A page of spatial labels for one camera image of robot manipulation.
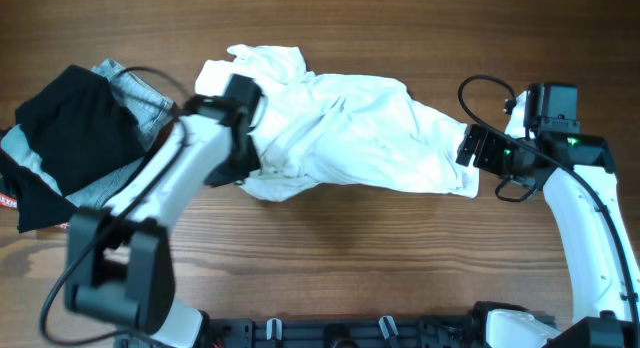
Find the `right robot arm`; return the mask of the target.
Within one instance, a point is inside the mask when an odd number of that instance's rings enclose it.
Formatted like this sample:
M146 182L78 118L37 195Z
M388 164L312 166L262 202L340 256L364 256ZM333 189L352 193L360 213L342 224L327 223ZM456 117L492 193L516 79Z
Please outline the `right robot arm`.
M476 114L457 163L492 173L503 185L542 193L557 227L573 295L573 323L564 331L525 309L485 304L474 312L487 347L636 347L639 267L620 213L614 159L607 141L581 133L578 91L532 84L505 101L500 131Z

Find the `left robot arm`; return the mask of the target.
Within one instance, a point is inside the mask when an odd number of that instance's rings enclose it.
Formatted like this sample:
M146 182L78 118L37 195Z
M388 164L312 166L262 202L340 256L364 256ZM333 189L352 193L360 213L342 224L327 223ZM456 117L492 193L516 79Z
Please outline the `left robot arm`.
M263 96L233 74L219 96L194 95L143 170L101 209L80 209L68 230L65 307L156 347L196 347L206 316L175 297L172 228L205 185L240 184L260 167L251 138Z

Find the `white t-shirt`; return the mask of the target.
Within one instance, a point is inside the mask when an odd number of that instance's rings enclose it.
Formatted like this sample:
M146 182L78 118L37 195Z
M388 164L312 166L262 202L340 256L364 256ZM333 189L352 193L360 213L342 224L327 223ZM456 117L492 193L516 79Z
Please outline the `white t-shirt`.
M479 171L457 164L466 124L414 100L393 78L320 74L297 47L237 44L208 60L196 93L223 93L232 75L262 89L251 136L260 168L249 195L282 202L320 184L361 184L473 198Z

